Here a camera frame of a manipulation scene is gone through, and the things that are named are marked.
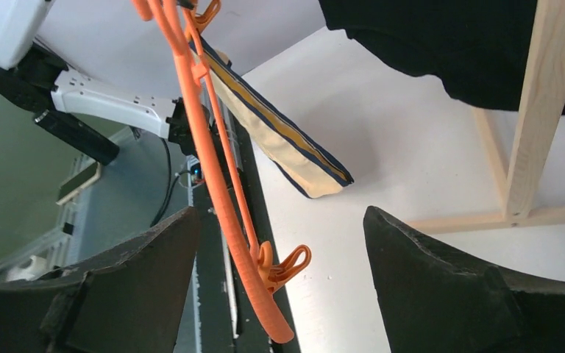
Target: white bracket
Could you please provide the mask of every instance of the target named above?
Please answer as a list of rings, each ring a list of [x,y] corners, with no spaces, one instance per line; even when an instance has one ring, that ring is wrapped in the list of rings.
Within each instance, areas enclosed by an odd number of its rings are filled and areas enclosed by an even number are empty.
[[[71,68],[55,80],[55,108],[64,113],[97,116],[167,138],[166,119],[174,113],[172,99],[127,93]]]

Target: yellow stripe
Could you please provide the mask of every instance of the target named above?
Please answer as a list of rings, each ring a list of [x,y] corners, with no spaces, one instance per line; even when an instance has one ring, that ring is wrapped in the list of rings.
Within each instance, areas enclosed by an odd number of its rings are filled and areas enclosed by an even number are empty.
[[[256,108],[259,113],[263,114],[263,116],[268,119],[269,123],[272,124],[279,133],[290,138],[299,148],[311,153],[324,165],[329,165],[331,169],[340,176],[340,178],[342,178],[343,180],[348,180],[346,174],[343,171],[341,171],[332,163],[328,162],[324,155],[315,150],[315,147],[313,147],[308,141],[306,141],[304,137],[299,134],[294,128],[285,124],[284,121],[279,120],[274,112],[268,109],[268,107],[263,106],[263,104],[261,104],[252,94],[250,94],[250,92],[240,82],[237,82],[235,80],[235,77],[231,76],[215,58],[211,57],[209,53],[205,54],[207,55],[207,59],[209,60],[209,65],[211,66],[213,71],[215,71],[216,74],[220,76],[220,79],[227,86],[229,86],[231,90],[239,93],[244,101]]]

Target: electrical cable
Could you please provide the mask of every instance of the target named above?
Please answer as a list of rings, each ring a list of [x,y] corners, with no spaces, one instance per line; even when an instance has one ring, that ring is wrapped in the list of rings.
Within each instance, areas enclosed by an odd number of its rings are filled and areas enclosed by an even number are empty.
[[[210,125],[210,128],[213,135],[219,133],[218,124],[215,121],[213,121],[213,123]],[[235,143],[235,145],[239,147],[239,142],[237,141],[237,134],[231,129],[227,128],[226,126],[224,126],[224,129],[226,130],[226,133],[229,135],[228,141]]]
[[[190,173],[190,171],[182,171],[182,172],[181,172],[181,175],[183,175],[183,174],[188,174],[190,178],[193,176],[193,174]],[[197,188],[197,187],[199,187],[199,186],[202,186],[202,185],[204,185],[204,184],[205,184],[205,181],[204,181],[204,180],[202,180],[202,181],[200,181],[200,182],[197,182],[197,183],[193,183],[193,182],[192,182],[191,188],[192,188],[192,189],[195,189],[195,188]],[[189,189],[189,185],[185,185],[185,184],[183,183],[183,181],[182,181],[180,178],[179,178],[179,185],[181,185],[181,187],[183,187],[184,189]]]
[[[170,194],[170,188],[172,186],[172,161],[170,157],[170,148],[168,147],[168,143],[166,142],[166,140],[162,138],[161,138],[161,143],[163,143],[163,148],[166,150],[166,160],[168,162],[168,184],[166,186],[166,196],[163,198],[161,207],[159,207],[157,214],[154,216],[152,222],[150,223],[151,227],[154,227],[155,224],[159,223],[161,217],[163,217],[163,214],[166,212],[166,209],[168,208],[167,204],[169,203],[168,195]]]
[[[170,205],[170,200],[172,199],[172,193],[174,192],[174,187],[177,185],[177,181],[179,180],[179,178],[181,177],[180,173],[176,173],[174,175],[174,179],[172,180],[172,184],[170,185],[170,190],[166,196],[166,199],[164,200],[165,203],[163,204],[163,207],[159,210],[160,214],[159,214],[159,220],[161,220],[161,218],[163,218],[163,215],[166,214],[166,211],[168,210],[168,206]]]

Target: black cloth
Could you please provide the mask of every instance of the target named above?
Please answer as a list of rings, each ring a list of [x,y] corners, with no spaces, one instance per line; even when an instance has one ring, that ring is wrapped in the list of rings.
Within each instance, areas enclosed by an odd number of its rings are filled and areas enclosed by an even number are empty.
[[[519,109],[536,0],[319,3],[328,29],[345,29],[386,65],[437,76],[449,96],[475,107]]]

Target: cloth with navy trim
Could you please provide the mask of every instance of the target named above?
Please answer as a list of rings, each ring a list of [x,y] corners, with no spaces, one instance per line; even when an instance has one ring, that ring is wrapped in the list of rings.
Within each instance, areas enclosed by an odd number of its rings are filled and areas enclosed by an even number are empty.
[[[354,182],[334,156],[231,70],[228,59],[222,59],[202,37],[201,41],[216,94],[300,193],[314,199],[338,193]],[[196,56],[193,43],[191,47]]]

